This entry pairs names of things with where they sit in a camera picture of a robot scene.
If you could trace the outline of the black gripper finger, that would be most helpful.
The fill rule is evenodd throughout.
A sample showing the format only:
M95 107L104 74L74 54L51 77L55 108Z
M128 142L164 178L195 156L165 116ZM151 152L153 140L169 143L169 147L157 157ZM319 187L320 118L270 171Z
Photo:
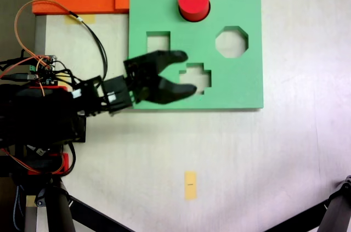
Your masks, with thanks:
M157 50L148 54L148 62L153 65L157 73L161 73L172 64L183 63L187 60L187 53L181 50Z
M169 104L194 95L197 87L193 84L177 84L158 77L150 86L149 102Z

